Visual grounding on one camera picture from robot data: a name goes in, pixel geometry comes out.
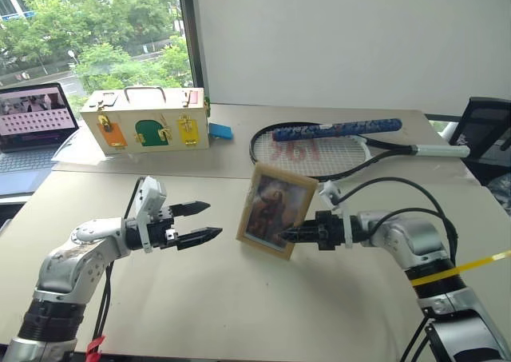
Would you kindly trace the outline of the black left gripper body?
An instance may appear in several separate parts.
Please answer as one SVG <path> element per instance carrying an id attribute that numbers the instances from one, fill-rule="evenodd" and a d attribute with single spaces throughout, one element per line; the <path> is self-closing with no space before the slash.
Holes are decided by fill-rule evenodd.
<path id="1" fill-rule="evenodd" d="M 161 208 L 147 224 L 149 242 L 153 248 L 166 249 L 177 246 L 179 234 L 174 229 L 174 221 L 178 208 L 169 205 Z"/>

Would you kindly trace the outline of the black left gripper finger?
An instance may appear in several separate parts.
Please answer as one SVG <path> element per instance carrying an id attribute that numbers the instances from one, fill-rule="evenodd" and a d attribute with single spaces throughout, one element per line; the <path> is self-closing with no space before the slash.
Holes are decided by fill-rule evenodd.
<path id="1" fill-rule="evenodd" d="M 174 217 L 187 217 L 196 215 L 208 209 L 210 204 L 203 201 L 190 201 L 170 206 L 170 211 Z"/>
<path id="2" fill-rule="evenodd" d="M 188 234 L 179 235 L 176 240 L 176 248 L 178 250 L 189 249 L 198 245 L 202 245 L 216 238 L 223 231 L 222 228 L 204 227 L 194 230 Z"/>

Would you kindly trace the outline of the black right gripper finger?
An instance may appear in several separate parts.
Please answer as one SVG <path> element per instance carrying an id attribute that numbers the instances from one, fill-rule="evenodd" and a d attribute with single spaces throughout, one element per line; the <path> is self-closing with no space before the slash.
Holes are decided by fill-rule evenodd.
<path id="1" fill-rule="evenodd" d="M 302 225 L 285 229 L 277 236 L 279 239 L 293 244 L 317 243 L 319 241 L 319 227 L 313 221 L 305 221 Z"/>

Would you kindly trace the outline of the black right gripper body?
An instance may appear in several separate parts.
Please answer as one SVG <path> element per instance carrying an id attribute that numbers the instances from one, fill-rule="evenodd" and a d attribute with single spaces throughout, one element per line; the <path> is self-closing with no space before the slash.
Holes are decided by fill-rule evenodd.
<path id="1" fill-rule="evenodd" d="M 343 220 L 338 215 L 328 210 L 316 211 L 315 221 L 320 251 L 333 251 L 345 243 Z"/>

